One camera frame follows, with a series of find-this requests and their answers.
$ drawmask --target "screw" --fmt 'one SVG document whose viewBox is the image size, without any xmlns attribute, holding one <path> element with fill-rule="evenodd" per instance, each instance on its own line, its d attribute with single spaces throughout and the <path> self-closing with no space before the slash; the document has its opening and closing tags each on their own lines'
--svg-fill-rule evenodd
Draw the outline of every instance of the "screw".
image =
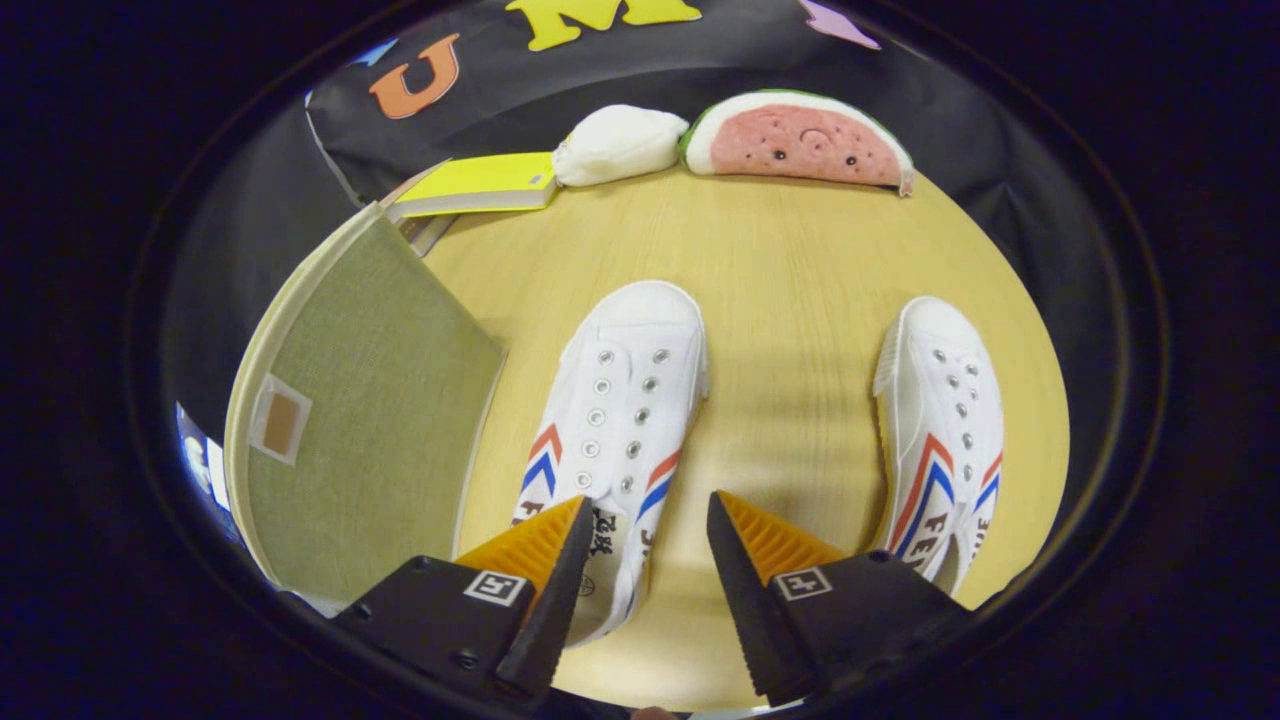
<svg viewBox="0 0 1280 720">
<path fill-rule="evenodd" d="M 460 650 L 453 653 L 453 664 L 461 667 L 463 671 L 470 673 L 480 665 L 480 659 L 476 653 L 470 650 Z"/>
</svg>

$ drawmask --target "plush toy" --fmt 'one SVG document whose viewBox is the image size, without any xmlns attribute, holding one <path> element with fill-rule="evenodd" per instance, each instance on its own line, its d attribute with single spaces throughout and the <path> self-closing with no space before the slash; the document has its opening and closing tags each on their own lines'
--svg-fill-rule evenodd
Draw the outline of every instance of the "plush toy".
<svg viewBox="0 0 1280 720">
<path fill-rule="evenodd" d="M 684 119 L 660 110 L 608 105 L 591 113 L 552 152 L 561 184 L 612 182 L 669 168 L 680 159 Z"/>
<path fill-rule="evenodd" d="M 712 105 L 680 143 L 689 169 L 892 186 L 911 195 L 911 156 L 879 123 L 831 97 L 765 90 Z"/>
</svg>

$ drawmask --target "felt letter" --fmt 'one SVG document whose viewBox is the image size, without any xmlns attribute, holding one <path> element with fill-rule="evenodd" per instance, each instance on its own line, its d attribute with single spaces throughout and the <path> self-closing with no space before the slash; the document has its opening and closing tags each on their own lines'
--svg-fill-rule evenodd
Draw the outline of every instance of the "felt letter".
<svg viewBox="0 0 1280 720">
<path fill-rule="evenodd" d="M 682 0 L 626 0 L 627 13 L 622 22 L 632 26 L 678 23 L 703 17 L 696 8 Z M 525 13 L 534 38 L 529 49 L 538 53 L 577 40 L 582 31 L 564 24 L 563 18 L 576 20 L 591 29 L 607 31 L 613 27 L 613 17 L 622 0 L 515 0 L 508 10 Z"/>
<path fill-rule="evenodd" d="M 387 73 L 369 88 L 369 94 L 378 99 L 378 106 L 384 115 L 393 120 L 408 118 L 439 100 L 453 87 L 458 79 L 458 58 L 453 53 L 453 41 L 457 38 L 458 33 L 453 33 L 419 53 L 419 59 L 430 63 L 431 72 L 435 73 L 431 85 L 425 90 L 410 92 L 404 85 L 407 64 Z"/>
<path fill-rule="evenodd" d="M 856 42 L 872 50 L 879 50 L 879 42 L 876 42 L 865 32 L 858 29 L 858 26 L 845 15 L 810 0 L 799 0 L 799 3 L 805 10 L 809 10 L 809 27 L 813 29 L 823 35 Z"/>
</svg>

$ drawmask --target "round table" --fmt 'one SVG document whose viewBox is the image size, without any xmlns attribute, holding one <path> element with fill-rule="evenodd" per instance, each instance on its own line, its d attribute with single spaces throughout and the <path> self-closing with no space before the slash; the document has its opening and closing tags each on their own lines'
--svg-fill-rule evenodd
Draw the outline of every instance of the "round table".
<svg viewBox="0 0 1280 720">
<path fill-rule="evenodd" d="M 982 603 L 1048 536 L 1069 439 L 1053 347 L 1000 250 L 923 176 L 901 199 L 673 168 L 566 188 L 540 211 L 463 215 L 425 263 L 509 348 L 456 552 L 507 529 L 559 352 L 600 299 L 655 278 L 703 309 L 712 395 L 667 497 L 648 600 L 627 625 L 564 652 L 561 689 L 678 711 L 763 705 L 707 542 L 708 496 L 727 489 L 865 550 L 887 487 L 872 377 L 886 331 L 920 295 L 954 304 L 982 333 L 1005 409 L 1007 479 L 957 600 Z"/>
</svg>

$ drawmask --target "canvas shoe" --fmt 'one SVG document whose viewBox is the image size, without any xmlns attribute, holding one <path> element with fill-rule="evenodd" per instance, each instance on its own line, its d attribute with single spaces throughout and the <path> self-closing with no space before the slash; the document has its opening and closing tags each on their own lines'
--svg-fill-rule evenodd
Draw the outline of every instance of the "canvas shoe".
<svg viewBox="0 0 1280 720">
<path fill-rule="evenodd" d="M 579 495 L 595 503 L 567 647 L 608 634 L 640 603 L 680 450 L 708 391 L 701 313 L 666 282 L 602 300 L 561 355 L 512 525 Z"/>
<path fill-rule="evenodd" d="M 955 594 L 987 537 L 1004 461 L 991 356 L 959 310 L 918 297 L 884 338 L 873 392 L 890 486 L 874 546 Z"/>
</svg>

